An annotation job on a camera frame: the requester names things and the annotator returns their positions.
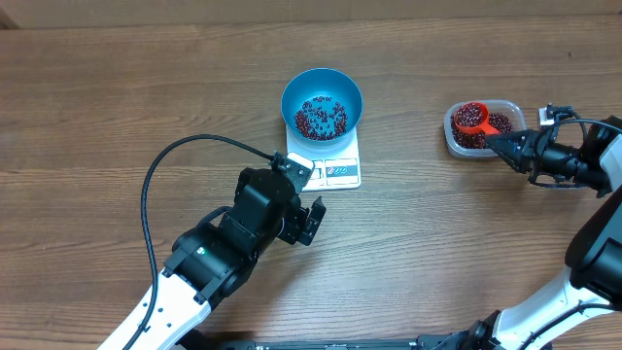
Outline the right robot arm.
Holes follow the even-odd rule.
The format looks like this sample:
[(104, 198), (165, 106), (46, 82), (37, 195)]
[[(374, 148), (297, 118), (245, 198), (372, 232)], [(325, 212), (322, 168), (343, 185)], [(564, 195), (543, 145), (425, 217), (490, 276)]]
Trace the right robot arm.
[(567, 180), (606, 199), (572, 239), (562, 271), (523, 302), (497, 310), (462, 332), (459, 349), (547, 349), (552, 341), (591, 318), (621, 309), (621, 121), (584, 119), (583, 144), (556, 143), (554, 122), (487, 137), (489, 148), (531, 183), (540, 174), (562, 188)]

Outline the orange scoop with blue handle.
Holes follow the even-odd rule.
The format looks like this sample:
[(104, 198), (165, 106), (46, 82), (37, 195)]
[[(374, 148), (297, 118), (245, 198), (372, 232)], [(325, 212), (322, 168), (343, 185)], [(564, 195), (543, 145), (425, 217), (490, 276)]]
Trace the orange scoop with blue handle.
[(468, 102), (462, 105), (453, 114), (453, 119), (456, 127), (465, 134), (495, 135), (501, 133), (490, 124), (488, 107), (481, 102)]

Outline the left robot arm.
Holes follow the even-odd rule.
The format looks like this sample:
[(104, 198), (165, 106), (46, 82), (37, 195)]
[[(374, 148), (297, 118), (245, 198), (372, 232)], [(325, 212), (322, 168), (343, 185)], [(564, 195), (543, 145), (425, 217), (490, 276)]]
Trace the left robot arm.
[(299, 194), (315, 170), (296, 153), (244, 169), (233, 204), (208, 214), (173, 244), (156, 284), (102, 343), (104, 349), (170, 349), (246, 283), (275, 240), (308, 246), (326, 213)]

